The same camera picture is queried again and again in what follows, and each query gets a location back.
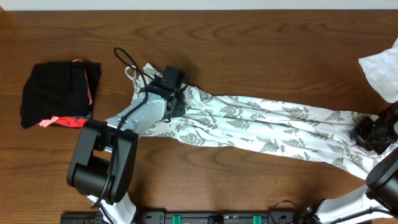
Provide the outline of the white fern print garment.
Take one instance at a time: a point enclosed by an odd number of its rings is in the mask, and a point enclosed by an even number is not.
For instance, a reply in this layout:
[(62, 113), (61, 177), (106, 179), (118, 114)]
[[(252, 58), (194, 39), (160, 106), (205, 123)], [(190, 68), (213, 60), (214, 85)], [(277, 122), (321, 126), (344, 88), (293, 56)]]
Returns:
[(159, 121), (144, 135), (326, 162), (361, 179), (397, 147), (392, 144), (379, 155), (355, 143), (351, 132), (364, 113), (248, 96), (215, 96), (190, 85), (183, 97), (182, 116), (169, 123)]

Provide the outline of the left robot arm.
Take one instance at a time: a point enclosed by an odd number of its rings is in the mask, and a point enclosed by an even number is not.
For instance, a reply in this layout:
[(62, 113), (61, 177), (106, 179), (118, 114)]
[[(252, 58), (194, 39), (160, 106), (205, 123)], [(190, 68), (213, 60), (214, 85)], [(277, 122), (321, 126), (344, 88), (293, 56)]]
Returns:
[(128, 196), (139, 138), (156, 122), (184, 114), (185, 72), (166, 67), (145, 82), (137, 99), (106, 121), (82, 127), (67, 184), (92, 200), (106, 223), (133, 223), (136, 206)]

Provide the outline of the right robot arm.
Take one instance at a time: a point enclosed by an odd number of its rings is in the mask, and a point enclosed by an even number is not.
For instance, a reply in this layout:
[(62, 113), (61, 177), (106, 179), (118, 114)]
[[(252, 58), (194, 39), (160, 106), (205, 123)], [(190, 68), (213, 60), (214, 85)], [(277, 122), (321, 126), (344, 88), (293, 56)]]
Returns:
[[(397, 142), (397, 103), (374, 121), (364, 118), (352, 136), (365, 150), (382, 154)], [(294, 223), (364, 223), (376, 218), (397, 218), (397, 149), (370, 171), (362, 187), (308, 207)]]

